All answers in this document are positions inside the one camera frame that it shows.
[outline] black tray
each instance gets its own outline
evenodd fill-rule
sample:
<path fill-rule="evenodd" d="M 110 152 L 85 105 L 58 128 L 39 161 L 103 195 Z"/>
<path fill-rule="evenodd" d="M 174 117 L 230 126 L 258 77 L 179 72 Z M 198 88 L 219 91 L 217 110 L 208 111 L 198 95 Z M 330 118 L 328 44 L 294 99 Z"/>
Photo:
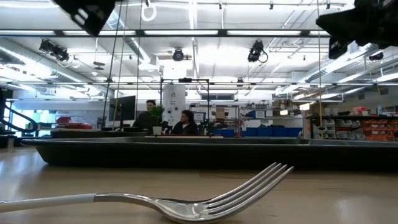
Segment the black tray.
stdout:
<path fill-rule="evenodd" d="M 124 137 L 22 143 L 55 166 L 262 169 L 283 162 L 296 169 L 398 171 L 394 142 Z"/>

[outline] potted plant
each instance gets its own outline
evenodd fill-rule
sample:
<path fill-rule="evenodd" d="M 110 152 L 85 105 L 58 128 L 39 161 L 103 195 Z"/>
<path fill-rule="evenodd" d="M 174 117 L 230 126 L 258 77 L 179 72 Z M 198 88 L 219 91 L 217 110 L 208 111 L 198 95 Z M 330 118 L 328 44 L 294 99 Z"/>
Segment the potted plant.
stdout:
<path fill-rule="evenodd" d="M 161 135 L 162 134 L 162 120 L 163 120 L 163 112 L 164 112 L 164 107 L 163 106 L 154 106 L 150 111 L 149 114 L 152 117 L 152 120 L 154 121 L 153 125 L 153 132 L 155 135 Z"/>

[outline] fork tine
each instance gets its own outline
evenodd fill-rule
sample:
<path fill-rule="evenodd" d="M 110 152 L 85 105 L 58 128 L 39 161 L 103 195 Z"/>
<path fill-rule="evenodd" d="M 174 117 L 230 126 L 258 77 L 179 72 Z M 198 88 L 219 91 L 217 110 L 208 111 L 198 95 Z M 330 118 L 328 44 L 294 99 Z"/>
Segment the fork tine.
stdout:
<path fill-rule="evenodd" d="M 220 196 L 217 196 L 215 198 L 212 198 L 209 201 L 207 201 L 206 203 L 218 202 L 220 200 L 223 200 L 225 198 L 228 198 L 228 197 L 236 194 L 237 192 L 240 192 L 242 189 L 245 189 L 247 186 L 251 185 L 253 182 L 255 182 L 256 180 L 260 179 L 264 174 L 268 173 L 275 166 L 276 166 L 276 162 L 271 164 L 269 167 L 265 168 L 263 171 L 261 171 L 260 173 L 258 173 L 253 178 L 251 178 L 250 180 L 248 180 L 244 184 L 240 185 L 239 187 L 236 187 L 235 189 L 233 189 L 233 190 L 231 190 L 231 191 L 229 191 L 229 192 L 227 192 L 227 193 L 225 193 L 223 195 L 220 195 Z"/>
<path fill-rule="evenodd" d="M 279 184 L 287 176 L 287 174 L 289 174 L 293 170 L 293 167 L 291 167 L 287 170 L 286 170 L 286 168 L 287 168 L 287 165 L 284 165 L 279 170 L 274 172 L 269 178 L 267 178 L 267 180 L 265 180 L 263 184 L 258 185 L 256 188 L 254 188 L 250 192 L 244 194 L 242 197 L 240 197 L 236 200 L 233 200 L 227 204 L 224 204 L 220 207 L 210 209 L 209 215 L 216 215 L 216 214 L 217 215 L 228 215 L 228 214 L 234 213 L 236 211 L 240 212 L 241 210 L 250 206 L 252 203 L 257 202 L 266 193 L 268 193 L 277 184 Z"/>
<path fill-rule="evenodd" d="M 217 202 L 209 203 L 208 209 L 219 207 L 223 204 L 232 202 L 233 200 L 242 197 L 242 195 L 245 195 L 246 193 L 250 192 L 252 189 L 258 187 L 259 185 L 266 184 L 266 183 L 264 183 L 264 180 L 268 180 L 268 177 L 270 175 L 274 174 L 275 171 L 277 171 L 281 166 L 282 166 L 282 164 L 277 164 L 272 169 L 267 170 L 268 172 L 266 172 L 266 173 L 262 172 L 262 175 L 259 178 L 257 178 L 257 180 L 252 181 L 250 185 L 246 185 L 244 189 L 240 189 L 240 191 L 236 192 L 234 195 L 225 197 L 223 200 L 218 200 Z"/>

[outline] woman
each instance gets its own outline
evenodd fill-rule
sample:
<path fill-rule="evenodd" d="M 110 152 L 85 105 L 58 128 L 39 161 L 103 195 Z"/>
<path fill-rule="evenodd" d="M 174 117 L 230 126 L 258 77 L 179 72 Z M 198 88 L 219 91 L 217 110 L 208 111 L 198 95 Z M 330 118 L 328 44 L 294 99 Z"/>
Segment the woman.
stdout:
<path fill-rule="evenodd" d="M 193 120 L 192 111 L 183 110 L 181 112 L 181 119 L 175 124 L 172 134 L 198 134 L 198 126 Z"/>

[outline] dark hair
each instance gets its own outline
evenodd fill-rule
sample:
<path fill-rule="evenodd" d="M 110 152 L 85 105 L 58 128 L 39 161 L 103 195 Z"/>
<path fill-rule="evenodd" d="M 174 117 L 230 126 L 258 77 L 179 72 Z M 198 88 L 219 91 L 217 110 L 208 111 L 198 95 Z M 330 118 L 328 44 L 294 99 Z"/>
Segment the dark hair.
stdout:
<path fill-rule="evenodd" d="M 188 117 L 189 122 L 193 122 L 193 113 L 190 110 L 183 110 L 181 113 L 185 114 Z"/>
<path fill-rule="evenodd" d="M 155 100 L 147 100 L 147 103 L 152 103 L 154 106 L 156 106 L 156 101 Z"/>

